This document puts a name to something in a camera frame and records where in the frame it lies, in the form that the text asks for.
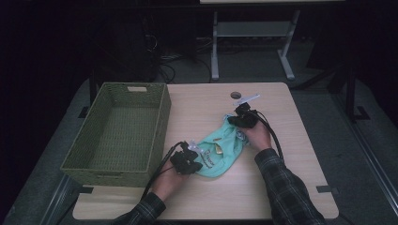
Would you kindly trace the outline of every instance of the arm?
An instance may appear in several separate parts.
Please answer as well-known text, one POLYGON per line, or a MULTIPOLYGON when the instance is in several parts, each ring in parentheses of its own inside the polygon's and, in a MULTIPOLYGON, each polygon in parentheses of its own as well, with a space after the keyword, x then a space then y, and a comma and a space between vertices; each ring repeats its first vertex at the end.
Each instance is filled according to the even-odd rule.
POLYGON ((326 224, 316 210, 302 180, 286 168, 271 148, 266 127, 258 122, 253 128, 241 129, 258 152, 255 162, 266 182, 275 224, 326 224))
POLYGON ((168 160, 163 166, 163 172, 152 185, 149 192, 130 212, 117 218, 114 225, 152 224, 166 209, 164 202, 188 179, 188 175, 176 172, 168 160))

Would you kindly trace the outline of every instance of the green wicker basket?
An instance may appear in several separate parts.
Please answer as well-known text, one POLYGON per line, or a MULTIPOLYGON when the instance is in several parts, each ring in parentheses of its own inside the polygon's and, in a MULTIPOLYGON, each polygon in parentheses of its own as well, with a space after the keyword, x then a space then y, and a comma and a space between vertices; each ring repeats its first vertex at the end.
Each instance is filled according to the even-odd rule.
POLYGON ((166 84, 105 82, 61 171, 83 185, 145 187, 162 159, 170 107, 166 84))

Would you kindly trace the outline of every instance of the fabric pouch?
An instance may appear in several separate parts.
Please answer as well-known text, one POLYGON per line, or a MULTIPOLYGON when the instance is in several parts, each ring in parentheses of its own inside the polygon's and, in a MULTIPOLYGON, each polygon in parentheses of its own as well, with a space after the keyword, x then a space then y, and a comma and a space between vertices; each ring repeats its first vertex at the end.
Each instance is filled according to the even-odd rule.
POLYGON ((197 144, 201 152, 195 161, 202 163, 203 167, 196 173, 206 177, 220 176, 232 166, 242 152, 247 143, 246 136, 228 123, 229 116, 223 118, 222 127, 197 144))

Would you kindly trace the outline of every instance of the plaid shirt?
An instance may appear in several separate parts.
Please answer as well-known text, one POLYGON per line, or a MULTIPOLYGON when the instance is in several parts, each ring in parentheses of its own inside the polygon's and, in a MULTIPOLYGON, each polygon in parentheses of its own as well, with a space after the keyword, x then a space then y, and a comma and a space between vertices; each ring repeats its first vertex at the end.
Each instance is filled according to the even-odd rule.
POLYGON ((118 217, 112 224, 152 224, 165 209, 163 201, 156 194, 149 192, 130 212, 118 217))
POLYGON ((289 171, 274 149, 265 149, 255 162, 266 182, 274 224, 326 224, 300 178, 289 171))
MULTIPOLYGON (((266 181, 274 224, 326 224, 311 202, 304 183, 286 168, 275 150, 263 150, 254 160, 266 181)), ((149 192, 129 213, 116 219, 113 224, 152 224, 165 209, 161 199, 149 192)))

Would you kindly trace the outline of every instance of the table top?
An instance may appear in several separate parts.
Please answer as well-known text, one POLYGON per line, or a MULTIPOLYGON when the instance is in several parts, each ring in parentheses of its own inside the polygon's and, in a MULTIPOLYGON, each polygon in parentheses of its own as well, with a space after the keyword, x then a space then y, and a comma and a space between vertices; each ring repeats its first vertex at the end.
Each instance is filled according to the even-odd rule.
MULTIPOLYGON (((222 118, 234 113, 236 100, 260 94, 251 101, 274 129, 285 164, 305 183, 315 207, 325 218, 338 217, 330 192, 316 187, 328 183, 302 124, 289 89, 281 82, 169 84, 172 108, 164 153, 180 141, 200 141, 222 125, 222 118)), ((254 151, 246 146, 233 166, 217 178, 193 174, 187 184, 167 200, 159 219, 270 219, 264 180, 254 162, 254 151)), ((139 202, 143 188, 94 187, 80 194, 73 210, 76 219, 112 219, 129 212, 139 202)))

